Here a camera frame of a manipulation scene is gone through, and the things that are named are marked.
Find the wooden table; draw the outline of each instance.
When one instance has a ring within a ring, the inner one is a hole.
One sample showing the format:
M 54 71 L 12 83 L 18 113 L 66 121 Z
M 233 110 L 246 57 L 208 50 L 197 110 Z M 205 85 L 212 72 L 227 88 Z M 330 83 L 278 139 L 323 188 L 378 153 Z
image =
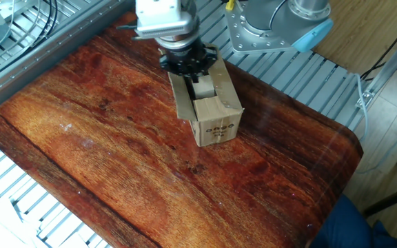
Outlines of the wooden table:
M 153 41 L 125 15 L 0 107 L 0 149 L 113 247 L 304 247 L 363 151 L 227 64 L 238 137 L 197 147 Z

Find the silver metal bracket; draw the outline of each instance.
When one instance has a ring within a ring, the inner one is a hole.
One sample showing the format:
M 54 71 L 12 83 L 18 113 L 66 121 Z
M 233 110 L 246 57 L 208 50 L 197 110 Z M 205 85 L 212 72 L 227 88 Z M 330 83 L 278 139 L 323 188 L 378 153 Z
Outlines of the silver metal bracket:
M 365 102 L 365 107 L 369 107 L 369 104 L 371 103 L 371 100 L 373 100 L 373 98 L 375 97 L 374 93 L 371 92 L 364 92 L 363 93 L 363 98 L 364 98 L 364 102 Z M 363 108 L 363 104 L 361 103 L 361 99 L 358 99 L 358 102 L 355 104 L 356 107 L 359 107 L 360 109 Z
M 296 51 L 271 30 L 257 30 L 246 20 L 243 9 L 247 2 L 236 1 L 233 10 L 225 10 L 225 18 L 234 52 L 254 54 L 264 52 Z

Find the white cable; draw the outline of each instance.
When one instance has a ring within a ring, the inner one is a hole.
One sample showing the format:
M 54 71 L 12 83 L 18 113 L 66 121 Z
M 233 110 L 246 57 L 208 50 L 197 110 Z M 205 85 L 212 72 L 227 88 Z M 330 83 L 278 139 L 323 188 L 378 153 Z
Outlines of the white cable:
M 24 40 L 29 34 L 32 33 L 33 28 L 36 27 L 37 21 L 38 21 L 38 19 L 39 19 L 39 15 L 41 14 L 41 3 L 42 3 L 42 0 L 38 0 L 38 14 L 37 14 L 37 16 L 36 16 L 36 19 L 35 19 L 34 22 L 33 22 L 33 25 L 30 27 L 30 29 L 29 29 L 21 38 L 19 38 L 17 42 L 13 43 L 9 48 L 7 48 L 5 51 L 3 51 L 3 52 L 0 54 L 0 57 L 1 57 L 3 54 L 5 54 L 6 52 L 10 51 L 10 49 L 14 48 L 16 45 L 20 44 L 20 42 L 21 42 L 22 40 Z M 33 41 L 32 41 L 26 48 L 30 47 L 30 46 L 34 43 L 35 40 L 36 40 L 36 39 L 33 39 Z
M 358 93 L 359 93 L 359 99 L 361 101 L 361 106 L 363 107 L 363 112 L 364 112 L 364 118 L 365 118 L 365 131 L 364 135 L 359 139 L 360 142 L 363 142 L 365 140 L 365 137 L 367 136 L 367 133 L 369 131 L 369 115 L 367 114 L 367 105 L 364 102 L 364 96 L 363 96 L 363 84 L 361 82 L 361 77 L 359 74 L 355 74 L 356 78 L 358 79 Z
M 10 31 L 12 29 L 13 25 L 13 19 L 14 19 L 14 0 L 12 1 L 12 20 L 10 21 L 10 26 L 8 27 L 8 30 L 6 34 L 4 35 L 4 38 L 0 40 L 0 45 L 9 37 Z
M 395 148 L 396 145 L 397 145 L 397 141 L 392 145 L 392 147 L 390 147 L 390 149 L 388 151 L 385 152 L 383 158 L 378 162 L 378 164 L 375 167 L 367 169 L 367 170 L 365 170 L 363 172 L 355 172 L 355 173 L 357 173 L 357 174 L 366 174 L 367 172 L 370 172 L 370 171 L 380 167 L 385 162 L 385 159 L 387 159 L 387 157 L 391 154 L 391 152 L 393 151 L 393 149 Z

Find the light wood floor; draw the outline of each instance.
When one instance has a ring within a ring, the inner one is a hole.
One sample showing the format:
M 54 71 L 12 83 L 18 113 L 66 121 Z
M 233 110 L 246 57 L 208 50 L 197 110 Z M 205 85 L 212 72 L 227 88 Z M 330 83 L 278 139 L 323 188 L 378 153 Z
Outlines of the light wood floor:
M 397 37 L 397 0 L 330 0 L 331 34 L 316 48 L 329 60 L 362 74 L 368 70 Z M 363 135 L 362 122 L 355 133 Z M 397 140 L 397 73 L 379 92 L 369 109 L 369 133 L 363 142 L 364 157 L 357 169 L 363 171 L 378 163 Z M 354 174 L 345 194 L 359 210 L 397 191 L 397 146 L 378 168 L 367 174 Z M 397 205 L 368 219 L 381 220 L 397 238 Z

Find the open cardboard box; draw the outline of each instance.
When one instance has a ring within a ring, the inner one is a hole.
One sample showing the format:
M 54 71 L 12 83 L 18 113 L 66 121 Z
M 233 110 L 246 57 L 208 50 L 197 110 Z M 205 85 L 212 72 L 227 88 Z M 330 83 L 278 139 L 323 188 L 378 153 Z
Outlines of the open cardboard box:
M 209 75 L 201 76 L 198 78 L 199 83 L 194 84 L 197 96 L 209 96 L 211 92 L 211 97 L 191 99 L 184 78 L 168 72 L 176 99 L 177 117 L 190 121 L 199 147 L 235 138 L 244 110 L 225 62 L 220 52 L 217 52 L 218 59 L 208 70 Z

